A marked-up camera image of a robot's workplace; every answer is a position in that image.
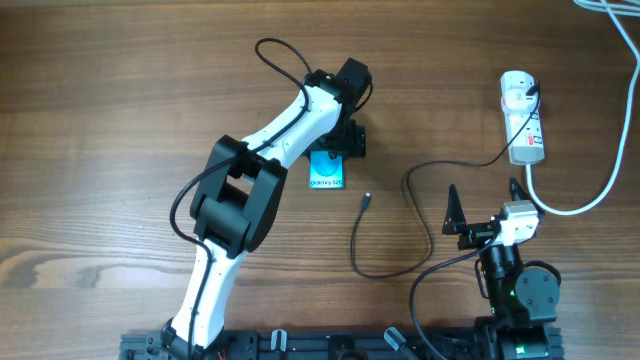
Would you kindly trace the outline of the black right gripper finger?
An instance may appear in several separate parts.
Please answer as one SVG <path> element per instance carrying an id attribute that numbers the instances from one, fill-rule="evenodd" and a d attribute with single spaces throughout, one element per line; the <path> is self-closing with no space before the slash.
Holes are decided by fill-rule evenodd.
<path id="1" fill-rule="evenodd" d="M 467 226 L 456 185 L 451 184 L 448 190 L 448 205 L 445 212 L 442 233 L 455 235 L 465 231 Z"/>
<path id="2" fill-rule="evenodd" d="M 509 180 L 509 193 L 513 201 L 531 202 L 537 211 L 537 216 L 539 218 L 544 217 L 544 210 L 536 204 L 536 202 L 531 198 L 530 194 L 520 185 L 520 183 L 514 177 Z"/>

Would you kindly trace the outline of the white power strip socket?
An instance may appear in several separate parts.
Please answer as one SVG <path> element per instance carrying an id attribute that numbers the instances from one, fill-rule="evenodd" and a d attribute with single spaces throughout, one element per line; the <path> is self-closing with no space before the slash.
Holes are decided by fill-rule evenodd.
<path id="1" fill-rule="evenodd" d="M 525 88 L 528 95 L 537 95 L 537 103 L 531 112 L 513 115 L 503 112 L 510 163 L 519 166 L 533 165 L 545 157 L 539 114 L 540 83 L 527 72 L 511 70 L 500 78 L 501 98 L 503 92 L 510 87 Z"/>

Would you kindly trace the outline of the blue Galaxy smartphone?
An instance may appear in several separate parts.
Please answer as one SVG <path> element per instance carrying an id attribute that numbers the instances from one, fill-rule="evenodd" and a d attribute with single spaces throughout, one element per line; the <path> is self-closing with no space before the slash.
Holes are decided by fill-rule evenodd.
<path id="1" fill-rule="evenodd" d="M 309 187 L 318 189 L 343 189 L 343 158 L 331 158 L 328 152 L 313 151 L 310 157 Z"/>

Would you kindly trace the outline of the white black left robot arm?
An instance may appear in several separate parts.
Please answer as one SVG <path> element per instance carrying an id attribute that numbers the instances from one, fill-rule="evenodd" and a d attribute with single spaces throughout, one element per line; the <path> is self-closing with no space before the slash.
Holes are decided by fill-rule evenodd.
<path id="1" fill-rule="evenodd" d="M 175 359 L 204 359 L 218 349 L 240 265 L 270 231 L 289 167 L 315 153 L 337 161 L 366 155 L 365 129 L 352 116 L 372 89 L 368 67 L 350 58 L 335 74 L 307 75 L 300 87 L 262 130 L 219 139 L 205 170 L 186 186 L 195 192 L 196 260 L 183 304 L 160 335 Z"/>

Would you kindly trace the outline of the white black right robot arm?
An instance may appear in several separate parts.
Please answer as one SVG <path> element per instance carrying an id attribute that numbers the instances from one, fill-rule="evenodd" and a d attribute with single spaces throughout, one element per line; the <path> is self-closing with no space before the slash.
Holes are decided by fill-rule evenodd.
<path id="1" fill-rule="evenodd" d="M 557 319 L 561 275 L 543 261 L 524 262 L 518 246 L 537 235 L 544 216 L 517 180 L 510 180 L 512 200 L 487 222 L 466 221 L 455 185 L 449 186 L 442 233 L 457 235 L 460 250 L 476 250 L 474 269 L 492 315 L 475 321 L 480 359 L 562 359 Z"/>

